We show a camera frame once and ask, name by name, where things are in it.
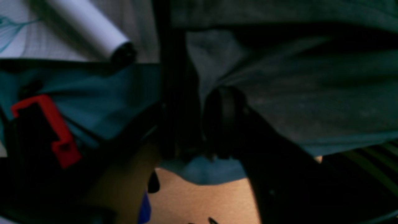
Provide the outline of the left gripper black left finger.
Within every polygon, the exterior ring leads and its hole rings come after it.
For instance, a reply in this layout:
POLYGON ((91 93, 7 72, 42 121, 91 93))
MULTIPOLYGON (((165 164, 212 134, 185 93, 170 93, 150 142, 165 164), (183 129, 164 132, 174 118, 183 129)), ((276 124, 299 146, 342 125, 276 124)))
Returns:
MULTIPOLYGON (((64 121, 71 119, 62 115, 64 121)), ((152 172, 174 155, 172 130, 160 103, 146 108, 94 149, 78 144, 82 159, 63 169, 45 140, 37 114, 13 117, 4 128, 1 218, 17 224, 122 224, 138 222, 152 172)))

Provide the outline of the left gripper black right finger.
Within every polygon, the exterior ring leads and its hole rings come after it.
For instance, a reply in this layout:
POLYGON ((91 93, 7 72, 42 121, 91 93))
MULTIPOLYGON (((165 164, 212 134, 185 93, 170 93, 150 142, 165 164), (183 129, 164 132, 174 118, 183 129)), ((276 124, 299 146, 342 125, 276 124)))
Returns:
POLYGON ((366 147, 321 163, 278 134, 234 87, 205 101, 209 152, 240 161, 263 224, 396 224, 397 155, 366 147))

